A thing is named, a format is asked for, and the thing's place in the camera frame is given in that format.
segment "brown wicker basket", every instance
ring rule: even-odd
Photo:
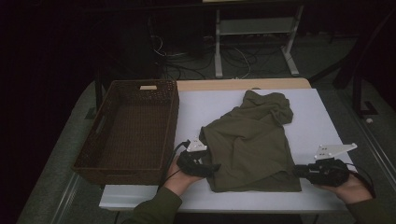
[[[98,185],[158,185],[174,148],[178,103],[175,81],[113,81],[73,170]]]

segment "olive green shirt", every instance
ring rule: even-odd
[[[210,155],[205,164],[221,164],[207,180],[215,192],[301,191],[292,174],[294,161],[283,128],[293,112],[285,95],[246,91],[243,102],[203,127],[201,141]]]

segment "sleeve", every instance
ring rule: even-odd
[[[152,200],[143,202],[134,209],[132,223],[172,224],[181,203],[174,192],[161,188]]]
[[[381,208],[376,199],[347,204],[346,207],[358,224],[396,223],[396,221]]]

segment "person's right hand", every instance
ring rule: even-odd
[[[354,175],[349,175],[349,179],[346,183],[339,187],[329,187],[329,186],[319,186],[316,187],[320,189],[329,190],[344,203],[359,203],[362,201],[373,199],[370,191],[364,186],[364,184]]]
[[[199,176],[186,175],[177,166],[178,156],[175,156],[169,170],[168,179],[163,184],[164,187],[172,190],[176,195],[180,196],[194,182],[203,179]]]

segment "white table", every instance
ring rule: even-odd
[[[282,92],[290,99],[294,117],[292,123],[284,127],[296,164],[314,163],[314,155],[319,145],[343,144],[316,90],[256,92],[268,94],[274,91]],[[245,91],[180,91],[175,145],[197,136],[202,126],[239,106],[244,93]],[[337,159],[351,163],[346,153]],[[332,193],[313,187],[305,179],[301,180],[301,184],[302,192],[215,193],[203,179],[191,186],[181,197],[183,204],[179,211],[289,214],[346,211],[344,204]],[[99,206],[115,211],[132,210],[143,201],[151,199],[156,189],[157,186],[107,185]]]

